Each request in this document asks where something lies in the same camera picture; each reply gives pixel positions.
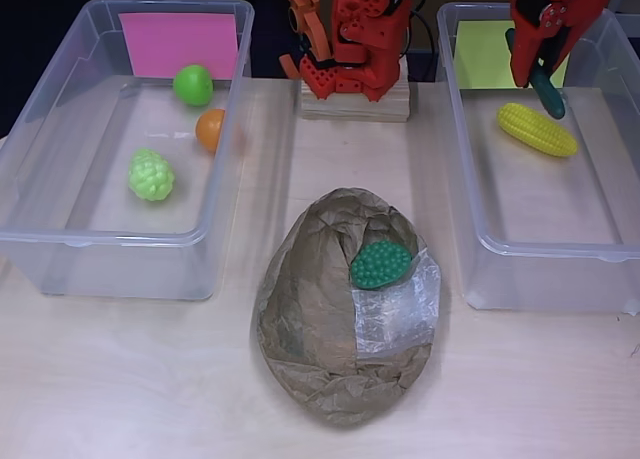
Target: yellow-green card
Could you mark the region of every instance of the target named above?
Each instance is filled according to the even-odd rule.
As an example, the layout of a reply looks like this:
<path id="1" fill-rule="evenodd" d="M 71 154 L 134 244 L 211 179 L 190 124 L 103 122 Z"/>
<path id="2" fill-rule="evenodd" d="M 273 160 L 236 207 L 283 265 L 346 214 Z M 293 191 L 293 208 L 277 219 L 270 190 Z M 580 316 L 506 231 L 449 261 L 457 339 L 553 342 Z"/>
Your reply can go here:
<path id="1" fill-rule="evenodd" d="M 453 63 L 460 89 L 515 89 L 511 76 L 511 53 L 504 34 L 513 21 L 461 21 L 458 24 Z M 567 60 L 551 83 L 562 87 Z"/>

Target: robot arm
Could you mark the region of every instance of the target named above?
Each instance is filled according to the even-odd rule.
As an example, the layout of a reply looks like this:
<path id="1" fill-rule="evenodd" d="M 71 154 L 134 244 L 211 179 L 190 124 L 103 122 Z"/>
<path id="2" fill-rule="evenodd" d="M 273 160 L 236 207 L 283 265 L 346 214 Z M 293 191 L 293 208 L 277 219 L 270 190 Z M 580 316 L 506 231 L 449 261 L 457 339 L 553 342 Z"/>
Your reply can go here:
<path id="1" fill-rule="evenodd" d="M 537 86 L 540 86 L 541 81 L 546 79 L 548 82 L 548 78 L 600 16 L 608 2 L 609 0 L 511 0 L 515 34 L 508 33 L 507 37 L 513 38 L 510 43 L 511 72 L 516 85 L 527 87 L 531 82 L 538 90 Z M 549 87 L 550 83 L 543 85 L 540 90 L 546 89 L 549 92 Z"/>
<path id="2" fill-rule="evenodd" d="M 411 0 L 333 0 L 329 34 L 318 19 L 318 0 L 289 2 L 304 51 L 299 70 L 291 56 L 280 58 L 289 77 L 299 75 L 321 99 L 362 92 L 378 101 L 397 82 Z"/>

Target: green ball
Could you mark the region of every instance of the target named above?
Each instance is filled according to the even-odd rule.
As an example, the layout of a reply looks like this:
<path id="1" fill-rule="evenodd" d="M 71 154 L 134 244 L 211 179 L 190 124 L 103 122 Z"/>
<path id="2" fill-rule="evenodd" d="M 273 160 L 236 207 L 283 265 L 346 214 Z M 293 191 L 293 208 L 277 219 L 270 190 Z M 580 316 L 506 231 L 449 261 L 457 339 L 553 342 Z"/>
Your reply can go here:
<path id="1" fill-rule="evenodd" d="M 351 263 L 351 281 L 360 289 L 394 283 L 411 266 L 411 253 L 400 244 L 380 241 L 363 247 Z"/>
<path id="2" fill-rule="evenodd" d="M 190 106 L 206 106 L 213 97 L 211 74 L 197 64 L 187 66 L 173 78 L 173 91 Z"/>
<path id="3" fill-rule="evenodd" d="M 163 201 L 173 189 L 171 165 L 157 152 L 138 149 L 129 165 L 129 188 L 140 199 Z"/>

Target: pink card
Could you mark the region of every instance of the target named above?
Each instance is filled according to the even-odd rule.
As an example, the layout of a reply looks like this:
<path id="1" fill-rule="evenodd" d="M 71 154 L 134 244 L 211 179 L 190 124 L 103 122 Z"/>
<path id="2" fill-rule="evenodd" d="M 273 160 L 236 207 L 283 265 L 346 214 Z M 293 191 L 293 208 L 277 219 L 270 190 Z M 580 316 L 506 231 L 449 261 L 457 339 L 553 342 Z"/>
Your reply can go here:
<path id="1" fill-rule="evenodd" d="M 231 79 L 238 56 L 233 14 L 135 12 L 120 14 L 133 74 L 173 78 L 199 64 L 214 79 Z"/>

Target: toy orange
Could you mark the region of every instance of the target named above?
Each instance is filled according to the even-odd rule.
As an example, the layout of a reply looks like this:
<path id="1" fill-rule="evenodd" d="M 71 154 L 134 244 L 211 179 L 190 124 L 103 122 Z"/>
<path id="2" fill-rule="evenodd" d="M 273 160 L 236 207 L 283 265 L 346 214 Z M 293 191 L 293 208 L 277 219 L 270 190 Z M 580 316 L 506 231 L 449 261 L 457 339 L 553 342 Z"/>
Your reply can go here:
<path id="1" fill-rule="evenodd" d="M 200 116 L 196 124 L 196 138 L 205 149 L 215 154 L 224 121 L 224 109 L 210 109 Z"/>

